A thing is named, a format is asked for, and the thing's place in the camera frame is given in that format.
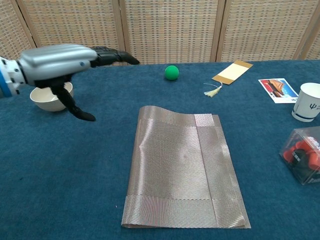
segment green ball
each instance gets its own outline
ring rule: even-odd
[[[166,69],[164,70],[164,76],[166,79],[170,81],[174,81],[179,76],[179,69],[173,65],[167,66]]]

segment table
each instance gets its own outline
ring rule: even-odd
[[[258,79],[285,78],[299,92],[320,82],[320,61],[252,62],[210,98],[211,78],[230,63],[114,66],[74,75],[77,104],[96,116],[46,112],[21,95],[0,100],[0,239],[318,239],[319,183],[302,186],[279,151],[295,128],[320,126],[274,104]],[[252,229],[121,227],[139,108],[218,114]]]

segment robotic finger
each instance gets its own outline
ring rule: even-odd
[[[125,51],[77,44],[28,49],[21,53],[19,60],[0,57],[0,98],[19,94],[19,89],[25,84],[38,88],[49,87],[75,117],[95,121],[92,114],[76,106],[72,96],[64,89],[64,84],[71,81],[75,73],[114,62],[139,64],[136,58]]]

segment white cup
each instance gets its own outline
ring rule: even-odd
[[[301,85],[292,116],[302,122],[312,122],[320,112],[320,84],[307,82]]]

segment tassel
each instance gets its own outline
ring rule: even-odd
[[[215,96],[219,91],[220,89],[222,88],[222,82],[221,83],[221,86],[216,86],[216,85],[213,85],[213,84],[209,84],[209,83],[204,83],[204,84],[207,84],[207,85],[212,85],[212,86],[215,86],[216,89],[215,90],[212,90],[212,91],[206,91],[204,92],[204,95],[212,98],[213,96]]]

